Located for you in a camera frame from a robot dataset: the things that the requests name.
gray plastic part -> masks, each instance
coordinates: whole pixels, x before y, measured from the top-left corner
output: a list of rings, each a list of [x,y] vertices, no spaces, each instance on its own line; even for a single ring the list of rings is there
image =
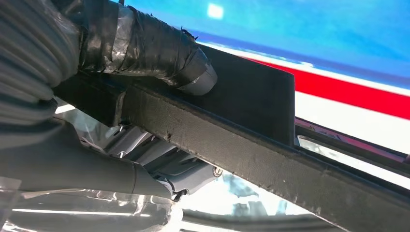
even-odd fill
[[[212,174],[214,166],[208,163],[201,163],[194,168],[189,169],[181,175],[164,176],[174,187],[175,192],[187,189],[193,194],[204,185],[216,179]]]
[[[122,137],[108,149],[107,153],[122,158],[134,150],[134,148],[140,145],[149,136],[151,136],[150,133],[141,131],[138,127],[127,129]]]
[[[191,83],[179,87],[178,89],[192,95],[201,96],[209,92],[216,82],[218,81],[218,76],[210,64],[206,64],[207,70],[196,78]]]
[[[42,143],[0,149],[0,176],[19,179],[20,189],[98,189],[170,198],[166,187],[139,164],[85,149],[71,124]]]
[[[141,157],[139,157],[136,162],[144,166],[174,148],[175,146],[170,144],[169,142],[166,142],[164,140],[158,141],[156,144],[150,147],[149,150],[146,151]]]

black metal bar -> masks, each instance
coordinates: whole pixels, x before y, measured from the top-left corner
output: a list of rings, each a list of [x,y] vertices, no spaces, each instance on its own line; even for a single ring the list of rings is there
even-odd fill
[[[297,118],[296,136],[410,178],[407,155]]]
[[[199,158],[352,232],[406,231],[410,199],[198,108],[147,82],[126,92],[123,116]]]

silver duct tape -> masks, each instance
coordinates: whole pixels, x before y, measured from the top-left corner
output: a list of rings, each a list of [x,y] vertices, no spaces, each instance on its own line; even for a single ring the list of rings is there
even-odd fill
[[[113,43],[111,53],[112,60],[105,57],[104,73],[113,73],[117,71],[124,61],[128,45],[131,39],[132,24],[134,22],[134,13],[127,7],[118,6],[117,33]]]

black electrical tape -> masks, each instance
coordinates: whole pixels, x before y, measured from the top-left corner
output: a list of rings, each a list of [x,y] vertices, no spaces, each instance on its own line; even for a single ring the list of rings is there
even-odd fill
[[[79,69],[84,72],[154,76],[196,95],[207,93],[217,81],[208,58],[186,30],[108,0],[54,3],[84,29],[79,62]],[[119,11],[124,13],[124,9],[130,14],[121,15]],[[127,42],[116,50],[116,39]]]

white stripe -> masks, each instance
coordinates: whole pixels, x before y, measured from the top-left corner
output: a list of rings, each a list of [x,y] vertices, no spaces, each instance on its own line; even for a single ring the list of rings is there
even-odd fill
[[[25,213],[41,213],[41,214],[132,216],[132,214],[130,213],[114,213],[114,212],[86,212],[86,211],[40,210],[40,209],[13,209],[13,211],[25,212]]]
[[[321,126],[410,154],[410,120],[295,92],[295,115]]]
[[[376,88],[376,89],[380,89],[380,90],[384,90],[384,91],[388,91],[388,92],[392,92],[392,93],[402,94],[402,95],[405,95],[405,96],[410,96],[410,90],[405,89],[405,88],[394,87],[394,86],[385,85],[385,84],[381,84],[381,83],[377,83],[377,82],[363,80],[363,79],[360,79],[360,78],[357,78],[357,77],[352,77],[352,76],[347,76],[347,75],[343,75],[343,74],[338,74],[338,73],[335,73],[335,72],[316,69],[310,63],[302,62],[302,64],[295,64],[295,63],[291,63],[291,62],[288,62],[288,61],[285,61],[285,60],[274,59],[274,58],[270,58],[270,57],[266,57],[266,56],[263,56],[263,55],[250,53],[250,52],[245,52],[245,51],[238,51],[238,50],[230,49],[230,48],[227,48],[227,47],[217,46],[217,45],[214,45],[214,44],[201,43],[201,42],[198,42],[198,43],[202,44],[202,45],[205,45],[205,46],[208,46],[208,47],[218,49],[220,51],[224,51],[224,52],[236,55],[236,56],[255,59],[255,60],[258,60],[258,61],[263,61],[263,62],[267,62],[267,63],[271,63],[271,64],[276,64],[276,65],[291,68],[291,69],[297,69],[297,70],[301,70],[301,71],[308,72],[308,73],[313,73],[313,74],[317,74],[317,75],[331,77],[331,78],[336,79],[336,80],[341,80],[341,81],[350,82],[350,83],[357,84],[357,85],[362,85],[362,86]]]

